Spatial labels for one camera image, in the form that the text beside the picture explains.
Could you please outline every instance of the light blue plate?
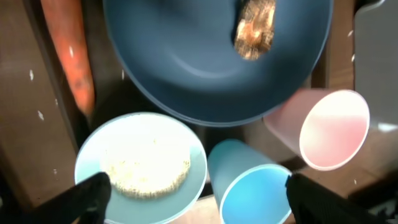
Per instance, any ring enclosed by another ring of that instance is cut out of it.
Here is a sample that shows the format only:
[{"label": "light blue plate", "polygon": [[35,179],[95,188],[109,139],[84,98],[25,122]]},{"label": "light blue plate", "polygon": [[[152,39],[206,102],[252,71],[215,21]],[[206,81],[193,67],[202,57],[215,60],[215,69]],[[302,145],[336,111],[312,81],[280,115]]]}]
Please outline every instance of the light blue plate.
[{"label": "light blue plate", "polygon": [[198,199],[205,185],[205,150],[195,133],[180,121],[156,113],[126,114],[108,121],[93,132],[80,149],[75,167],[75,183],[101,172],[104,150],[126,139],[153,132],[189,145],[191,167],[185,182],[168,195],[153,200],[134,200],[112,189],[105,218],[109,223],[168,223],[183,215]]}]

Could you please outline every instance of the wooden table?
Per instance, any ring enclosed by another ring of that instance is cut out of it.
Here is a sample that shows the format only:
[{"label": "wooden table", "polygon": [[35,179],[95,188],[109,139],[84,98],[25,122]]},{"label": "wooden table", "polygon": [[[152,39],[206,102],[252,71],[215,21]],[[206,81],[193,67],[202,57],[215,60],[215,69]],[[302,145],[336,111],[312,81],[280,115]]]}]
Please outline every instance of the wooden table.
[{"label": "wooden table", "polygon": [[[7,113],[4,110],[0,113],[0,168],[6,174],[17,199],[27,210],[73,185],[76,152],[90,133],[88,128],[92,130],[104,121],[126,112],[125,108],[117,106],[108,110],[100,109],[101,105],[112,99],[115,105],[127,102],[125,104],[131,106],[127,112],[146,106],[148,110],[155,110],[151,105],[141,105],[137,101],[142,97],[141,93],[127,76],[123,78],[122,66],[104,28],[103,9],[98,4],[100,1],[83,1],[86,39],[98,105],[96,119],[87,125],[73,104],[38,2],[0,0],[0,11],[3,12],[0,26],[8,30],[7,36],[0,34],[0,85],[15,85],[14,88],[18,88],[15,92],[23,93],[11,98],[0,96],[1,103],[7,101],[10,108]],[[355,0],[335,0],[330,38],[315,69],[315,73],[326,71],[328,78],[315,75],[312,86],[353,89],[353,37],[349,33],[353,28],[354,5]],[[31,85],[31,68],[34,68],[34,81],[38,85]],[[14,93],[14,90],[0,89],[0,93],[3,92]],[[19,105],[24,103],[27,106],[22,110]],[[44,123],[41,123],[37,114],[38,106],[44,108],[39,109],[44,114]],[[6,123],[9,118],[20,122]],[[275,161],[283,162],[294,157],[261,121],[243,127],[240,138]],[[362,150],[346,166],[331,172],[318,172],[306,167],[301,172],[346,197],[396,170],[397,146],[398,132],[382,133],[371,129]],[[198,201],[174,223],[219,222],[214,198],[209,197]]]},{"label": "wooden table", "polygon": [[[335,0],[335,13],[326,47],[328,60],[322,62],[328,74],[326,79],[328,88],[354,89],[353,34],[349,34],[353,30],[355,4],[355,0]],[[272,137],[262,144],[251,145],[267,154],[269,154],[269,148],[277,152],[286,150],[277,139]],[[359,189],[382,180],[398,169],[397,148],[398,131],[382,133],[371,128],[363,148],[344,167],[329,172],[320,172],[306,167],[300,172],[342,197],[347,197]],[[220,223],[214,197],[198,201],[188,213],[173,223]],[[294,217],[291,215],[286,223],[294,223]]]}]

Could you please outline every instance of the cup rim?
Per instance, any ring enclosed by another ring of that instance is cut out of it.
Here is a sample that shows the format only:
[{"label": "cup rim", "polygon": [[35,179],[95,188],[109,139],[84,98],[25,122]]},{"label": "cup rim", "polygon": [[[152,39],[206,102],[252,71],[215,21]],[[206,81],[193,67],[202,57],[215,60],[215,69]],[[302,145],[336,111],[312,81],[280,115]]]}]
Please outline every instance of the cup rim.
[{"label": "cup rim", "polygon": [[[231,189],[241,180],[243,179],[245,176],[262,170],[262,169],[278,169],[281,170],[283,172],[285,172],[287,174],[287,176],[291,176],[292,172],[290,170],[288,170],[286,167],[281,166],[279,164],[263,164],[263,165],[259,165],[259,166],[255,166],[253,168],[250,168],[246,171],[244,171],[242,174],[240,174],[237,178],[235,178],[232,183],[230,183],[230,185],[227,187],[227,189],[225,190],[223,197],[221,198],[221,202],[220,202],[220,209],[219,209],[219,214],[220,214],[220,219],[221,219],[221,223],[225,223],[224,222],[224,217],[223,217],[223,207],[224,207],[224,203],[225,203],[225,199],[228,196],[229,192],[231,191]],[[289,215],[292,213],[292,209],[289,206],[289,211],[287,211],[286,215],[280,220],[280,222],[278,224],[282,224],[283,222],[286,221],[286,219],[289,217]]]},{"label": "cup rim", "polygon": [[[366,116],[367,116],[367,120],[366,120],[366,130],[365,130],[365,134],[362,138],[362,141],[360,142],[360,144],[358,145],[358,147],[355,149],[354,153],[352,153],[347,159],[345,159],[344,161],[340,162],[339,164],[333,165],[333,166],[318,166],[315,165],[313,162],[310,161],[310,159],[305,155],[305,151],[302,147],[302,142],[301,142],[301,133],[303,131],[303,128],[305,127],[305,125],[309,122],[309,117],[312,113],[314,113],[314,108],[317,106],[317,104],[319,104],[319,102],[325,100],[326,98],[330,97],[331,95],[334,95],[336,93],[341,93],[341,92],[346,92],[346,93],[354,93],[356,96],[359,97],[359,99],[366,105]],[[369,111],[369,106],[366,103],[366,100],[363,98],[363,96],[361,96],[358,92],[353,91],[353,90],[337,90],[337,91],[333,91],[329,94],[327,94],[326,96],[324,96],[320,101],[318,101],[318,103],[316,103],[314,105],[314,107],[310,110],[310,112],[308,113],[308,115],[305,117],[303,125],[300,129],[300,136],[298,139],[298,144],[299,144],[299,149],[300,149],[300,154],[303,158],[303,160],[312,168],[316,169],[316,170],[320,170],[320,171],[331,171],[331,170],[335,170],[337,168],[340,168],[342,166],[344,166],[345,164],[347,164],[350,160],[352,160],[352,158],[359,152],[359,150],[362,148],[365,140],[366,140],[366,136],[368,135],[369,132],[369,127],[370,127],[370,111]]]}]

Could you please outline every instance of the blue bowl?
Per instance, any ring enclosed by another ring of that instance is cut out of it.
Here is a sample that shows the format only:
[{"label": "blue bowl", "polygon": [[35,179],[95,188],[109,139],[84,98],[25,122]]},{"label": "blue bowl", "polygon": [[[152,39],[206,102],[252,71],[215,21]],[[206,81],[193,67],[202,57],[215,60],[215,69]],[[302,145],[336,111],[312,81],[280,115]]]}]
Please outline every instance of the blue bowl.
[{"label": "blue bowl", "polygon": [[204,126],[269,113],[311,74],[333,0],[276,0],[271,50],[243,60],[233,45],[242,0],[104,0],[109,37],[129,76],[166,112]]},{"label": "blue bowl", "polygon": [[175,141],[185,141],[190,150],[191,167],[180,188],[161,198],[135,200],[112,189],[105,213],[109,223],[168,223],[183,215],[198,199],[205,185],[207,161],[205,150],[195,133],[183,123],[156,113],[126,114],[100,126],[81,147],[75,166],[78,184],[101,172],[104,150],[137,133],[165,133]]}]

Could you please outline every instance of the pink cup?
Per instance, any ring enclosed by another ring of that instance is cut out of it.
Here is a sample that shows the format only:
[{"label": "pink cup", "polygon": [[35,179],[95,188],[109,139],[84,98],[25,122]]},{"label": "pink cup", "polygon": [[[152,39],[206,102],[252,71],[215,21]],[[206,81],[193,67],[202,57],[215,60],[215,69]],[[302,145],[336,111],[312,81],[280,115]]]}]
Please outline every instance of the pink cup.
[{"label": "pink cup", "polygon": [[327,171],[345,165],[359,151],[370,114],[355,91],[299,90],[264,122],[310,167]]}]

